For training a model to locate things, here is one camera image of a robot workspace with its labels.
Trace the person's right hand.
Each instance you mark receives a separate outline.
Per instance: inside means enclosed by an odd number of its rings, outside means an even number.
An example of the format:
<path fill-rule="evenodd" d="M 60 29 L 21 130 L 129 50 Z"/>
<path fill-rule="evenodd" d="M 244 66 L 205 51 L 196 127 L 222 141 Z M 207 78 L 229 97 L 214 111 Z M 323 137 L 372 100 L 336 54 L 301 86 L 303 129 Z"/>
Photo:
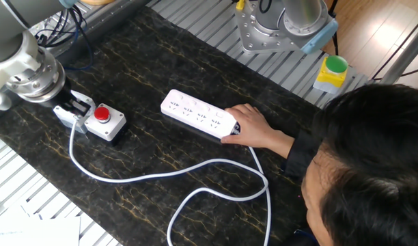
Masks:
<path fill-rule="evenodd" d="M 259 110 L 250 104 L 236 105 L 225 110 L 239 123 L 240 133 L 223 137 L 223 144 L 240 144 L 271 150 L 286 144 L 286 135 L 271 128 Z"/>

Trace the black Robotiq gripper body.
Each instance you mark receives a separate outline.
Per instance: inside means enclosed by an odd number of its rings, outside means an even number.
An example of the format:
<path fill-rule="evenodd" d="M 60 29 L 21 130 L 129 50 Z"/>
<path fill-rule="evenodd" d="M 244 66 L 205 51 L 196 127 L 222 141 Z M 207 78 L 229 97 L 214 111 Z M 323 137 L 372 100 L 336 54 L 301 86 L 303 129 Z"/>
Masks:
<path fill-rule="evenodd" d="M 44 103 L 45 107 L 54 108 L 60 106 L 62 109 L 72 108 L 72 94 L 71 94 L 71 83 L 68 77 L 65 78 L 65 83 L 62 89 L 52 99 Z"/>

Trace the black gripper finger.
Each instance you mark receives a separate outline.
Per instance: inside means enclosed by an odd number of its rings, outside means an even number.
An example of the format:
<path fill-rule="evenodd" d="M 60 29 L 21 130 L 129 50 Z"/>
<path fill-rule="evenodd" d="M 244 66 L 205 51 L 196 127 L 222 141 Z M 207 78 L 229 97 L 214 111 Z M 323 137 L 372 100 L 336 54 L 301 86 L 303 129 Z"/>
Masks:
<path fill-rule="evenodd" d="M 86 116 L 89 110 L 90 105 L 78 98 L 70 101 L 70 111 L 77 116 Z"/>
<path fill-rule="evenodd" d="M 59 105 L 59 115 L 64 116 L 65 118 L 74 118 L 77 116 L 77 113 L 74 109 L 74 107 L 60 104 Z"/>

